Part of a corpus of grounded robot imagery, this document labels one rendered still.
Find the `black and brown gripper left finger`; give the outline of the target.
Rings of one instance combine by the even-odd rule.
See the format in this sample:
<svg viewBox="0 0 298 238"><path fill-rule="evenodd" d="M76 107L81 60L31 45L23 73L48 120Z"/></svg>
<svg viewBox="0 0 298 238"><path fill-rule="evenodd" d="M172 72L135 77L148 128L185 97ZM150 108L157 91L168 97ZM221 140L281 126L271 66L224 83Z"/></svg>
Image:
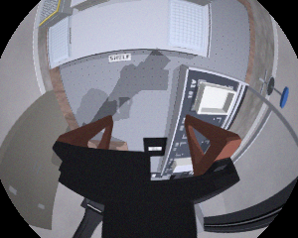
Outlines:
<svg viewBox="0 0 298 238"><path fill-rule="evenodd" d="M108 150L113 128L113 120L111 115L66 132L63 135L60 135L57 141L69 143L75 146L88 147L88 141L104 128L104 133L97 148Z"/></svg>

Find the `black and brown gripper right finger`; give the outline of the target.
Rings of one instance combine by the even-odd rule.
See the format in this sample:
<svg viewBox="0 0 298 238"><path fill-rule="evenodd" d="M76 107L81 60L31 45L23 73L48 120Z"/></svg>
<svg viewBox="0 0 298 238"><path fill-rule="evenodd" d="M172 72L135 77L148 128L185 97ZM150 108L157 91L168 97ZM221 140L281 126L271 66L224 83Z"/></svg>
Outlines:
<svg viewBox="0 0 298 238"><path fill-rule="evenodd" d="M194 176L203 175L214 162L230 158L241 144L238 134L191 115L186 115L184 124ZM211 144L205 154L197 141L193 128L210 140Z"/></svg>

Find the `black square pad with white label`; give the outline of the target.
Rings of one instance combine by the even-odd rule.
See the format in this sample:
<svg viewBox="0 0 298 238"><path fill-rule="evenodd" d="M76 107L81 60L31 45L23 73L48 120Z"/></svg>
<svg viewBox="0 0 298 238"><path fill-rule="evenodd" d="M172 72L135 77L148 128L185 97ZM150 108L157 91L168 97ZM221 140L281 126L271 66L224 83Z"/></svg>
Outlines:
<svg viewBox="0 0 298 238"><path fill-rule="evenodd" d="M144 152L150 157L165 156L167 137L163 138L143 138Z"/></svg>

